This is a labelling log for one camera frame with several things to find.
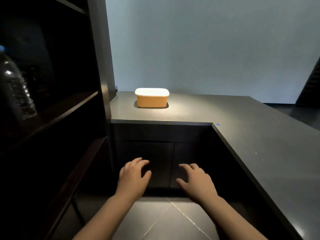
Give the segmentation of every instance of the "food container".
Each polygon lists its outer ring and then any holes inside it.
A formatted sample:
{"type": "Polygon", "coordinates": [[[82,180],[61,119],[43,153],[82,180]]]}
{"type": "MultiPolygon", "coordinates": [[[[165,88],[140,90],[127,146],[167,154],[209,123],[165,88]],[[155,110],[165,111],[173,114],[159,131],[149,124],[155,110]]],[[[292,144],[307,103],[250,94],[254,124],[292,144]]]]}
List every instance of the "food container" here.
{"type": "Polygon", "coordinates": [[[138,88],[137,95],[138,107],[141,108],[165,108],[169,91],[164,88],[138,88]]]}

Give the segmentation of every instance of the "water bottle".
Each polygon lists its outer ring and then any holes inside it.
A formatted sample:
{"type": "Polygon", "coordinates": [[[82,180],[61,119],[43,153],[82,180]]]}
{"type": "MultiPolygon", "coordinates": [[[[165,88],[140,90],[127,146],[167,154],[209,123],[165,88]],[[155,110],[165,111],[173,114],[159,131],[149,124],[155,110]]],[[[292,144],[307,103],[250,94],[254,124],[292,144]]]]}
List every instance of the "water bottle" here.
{"type": "Polygon", "coordinates": [[[26,120],[37,115],[35,104],[20,70],[5,54],[5,48],[1,45],[0,83],[1,93],[6,97],[7,104],[16,117],[26,120]]]}

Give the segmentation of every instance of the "plastic lid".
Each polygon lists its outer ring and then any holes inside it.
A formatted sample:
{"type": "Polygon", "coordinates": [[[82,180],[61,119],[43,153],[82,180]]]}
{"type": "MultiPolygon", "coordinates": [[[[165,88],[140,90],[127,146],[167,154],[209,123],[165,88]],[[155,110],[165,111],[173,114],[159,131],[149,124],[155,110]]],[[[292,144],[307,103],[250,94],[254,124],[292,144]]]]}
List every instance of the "plastic lid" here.
{"type": "Polygon", "coordinates": [[[165,88],[137,88],[134,93],[138,96],[169,96],[169,91],[165,88]]]}

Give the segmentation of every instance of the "white wall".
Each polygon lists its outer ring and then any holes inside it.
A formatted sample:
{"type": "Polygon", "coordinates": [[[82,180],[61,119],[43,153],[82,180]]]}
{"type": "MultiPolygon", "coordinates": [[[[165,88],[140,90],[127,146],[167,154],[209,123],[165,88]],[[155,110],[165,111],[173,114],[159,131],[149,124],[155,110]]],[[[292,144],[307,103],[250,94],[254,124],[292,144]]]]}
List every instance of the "white wall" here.
{"type": "Polygon", "coordinates": [[[320,0],[106,0],[119,91],[295,103],[320,56],[320,0]]]}

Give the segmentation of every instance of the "forearm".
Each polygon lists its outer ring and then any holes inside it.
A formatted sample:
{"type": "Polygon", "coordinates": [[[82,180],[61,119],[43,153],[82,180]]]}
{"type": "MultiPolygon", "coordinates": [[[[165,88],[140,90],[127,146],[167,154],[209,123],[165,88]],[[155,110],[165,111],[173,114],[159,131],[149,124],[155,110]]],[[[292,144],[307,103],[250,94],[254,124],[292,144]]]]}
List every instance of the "forearm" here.
{"type": "Polygon", "coordinates": [[[110,197],[73,240],[111,240],[134,202],[124,197],[110,197]]]}
{"type": "Polygon", "coordinates": [[[231,240],[267,240],[223,198],[217,196],[215,199],[204,200],[201,206],[231,240]]]}

